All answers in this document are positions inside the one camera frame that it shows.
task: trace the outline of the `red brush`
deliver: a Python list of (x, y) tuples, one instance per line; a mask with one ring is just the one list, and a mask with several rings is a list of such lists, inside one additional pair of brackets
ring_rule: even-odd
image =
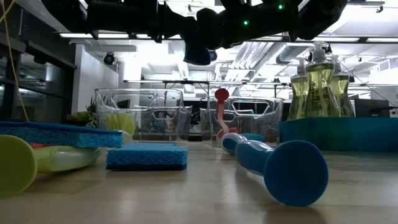
[(52, 146), (49, 144), (37, 144), (37, 143), (29, 143), (30, 146), (32, 146), (33, 149), (39, 149), (41, 147), (47, 147), (47, 146)]
[(236, 128), (228, 128), (228, 126), (225, 124), (224, 119), (223, 119), (224, 107), (225, 107), (224, 102), (229, 97), (228, 90), (226, 90), (224, 88), (218, 89), (215, 93), (215, 97), (217, 99), (217, 109), (216, 109), (217, 119), (218, 119), (218, 122), (220, 123), (221, 127), (223, 127), (223, 129), (218, 132), (217, 137), (219, 139), (221, 139), (224, 134), (230, 133), (230, 132), (236, 133), (236, 132), (238, 132), (238, 130)]
[[(229, 133), (238, 133), (238, 129), (237, 128), (228, 128), (228, 132)], [(217, 134), (217, 137), (219, 139), (221, 139), (224, 136), (224, 130), (220, 130)]]

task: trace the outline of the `clear plastic bin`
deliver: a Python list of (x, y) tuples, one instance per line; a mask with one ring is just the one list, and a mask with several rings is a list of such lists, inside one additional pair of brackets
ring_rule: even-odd
[(201, 141), (211, 145), (211, 121), (210, 111), (200, 108)]
[(109, 114), (128, 114), (136, 124), (137, 142), (187, 142), (192, 107), (183, 105), (182, 92), (156, 89), (97, 89), (98, 127), (107, 129)]
[[(259, 134), (270, 146), (279, 144), (279, 123), (282, 119), (283, 99), (231, 96), (225, 101), (224, 122), (239, 134)], [(221, 147), (217, 137), (222, 130), (216, 115), (217, 99), (209, 100), (211, 145)]]

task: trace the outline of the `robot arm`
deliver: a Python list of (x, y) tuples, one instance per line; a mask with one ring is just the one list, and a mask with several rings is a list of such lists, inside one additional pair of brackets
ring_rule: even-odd
[(128, 34), (147, 34), (156, 42), (180, 35), (186, 43), (185, 61), (197, 65), (210, 63), (208, 50), (230, 48), (249, 39), (289, 32), (311, 40), (335, 23), (347, 0), (309, 0), (299, 11), (302, 0), (263, 0), (251, 6), (240, 0), (221, 0), (225, 10), (197, 12), (197, 20), (176, 14), (166, 2), (157, 0), (42, 0), (44, 6), (70, 32), (91, 34), (99, 30)]

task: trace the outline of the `pump dispenser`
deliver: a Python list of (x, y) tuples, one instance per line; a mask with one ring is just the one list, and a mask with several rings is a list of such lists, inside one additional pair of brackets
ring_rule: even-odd
[(331, 85), (335, 62), (326, 58), (322, 49), (324, 45), (326, 43), (322, 41), (314, 43), (313, 60), (305, 66), (309, 85), (305, 117), (338, 116), (338, 105)]
[(308, 95), (308, 80), (305, 75), (305, 58), (298, 59), (297, 74), (290, 78), (293, 90), (288, 120), (304, 118), (305, 102)]
[(338, 114), (341, 117), (353, 117), (353, 105), (348, 98), (349, 73), (341, 71), (338, 56), (333, 56), (332, 59), (335, 61), (335, 74), (332, 78), (332, 86), (338, 105)]

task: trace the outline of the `red knob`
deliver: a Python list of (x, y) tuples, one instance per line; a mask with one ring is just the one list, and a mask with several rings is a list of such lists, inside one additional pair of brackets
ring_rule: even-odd
[(224, 89), (224, 88), (220, 88), (216, 91), (215, 93), (215, 97), (218, 101), (223, 102), (226, 99), (228, 99), (229, 97), (229, 92), (228, 90)]

